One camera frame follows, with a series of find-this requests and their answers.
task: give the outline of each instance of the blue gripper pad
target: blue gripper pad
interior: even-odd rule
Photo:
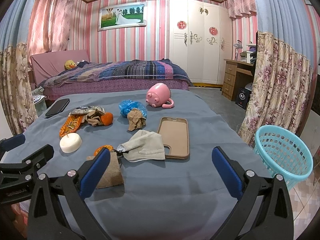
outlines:
[[[0,148],[3,149],[4,151],[8,152],[8,151],[24,144],[25,141],[26,141],[25,136],[23,134],[18,134],[18,135],[15,135],[15,136],[3,141],[0,145]]]
[[[101,154],[98,154],[94,160],[94,164],[92,164],[91,168],[87,171],[80,182],[79,195],[82,200],[92,195],[103,173],[106,171],[110,163],[109,150],[105,148],[105,150]]]
[[[242,181],[218,147],[212,150],[212,162],[232,197],[241,199]]]

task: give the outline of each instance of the yellow duck plush toy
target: yellow duck plush toy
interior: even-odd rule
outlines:
[[[74,67],[76,67],[76,63],[74,63],[72,60],[68,60],[65,64],[64,67],[66,70],[70,70]]]

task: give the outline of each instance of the crumpled blue plastic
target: crumpled blue plastic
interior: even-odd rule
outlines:
[[[127,118],[127,115],[129,114],[129,112],[134,108],[139,109],[142,112],[143,117],[147,118],[147,109],[141,102],[132,101],[132,100],[123,100],[119,104],[120,114],[125,118]]]

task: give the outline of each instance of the wooden desk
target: wooden desk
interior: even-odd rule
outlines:
[[[244,88],[247,84],[253,82],[253,76],[250,69],[253,64],[225,59],[226,72],[222,87],[222,95],[231,101],[236,101],[239,88]]]

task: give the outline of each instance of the turquoise laundry basket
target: turquoise laundry basket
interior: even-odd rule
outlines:
[[[313,160],[308,147],[292,132],[275,125],[260,127],[255,135],[255,154],[259,154],[272,177],[281,174],[288,190],[306,180]]]

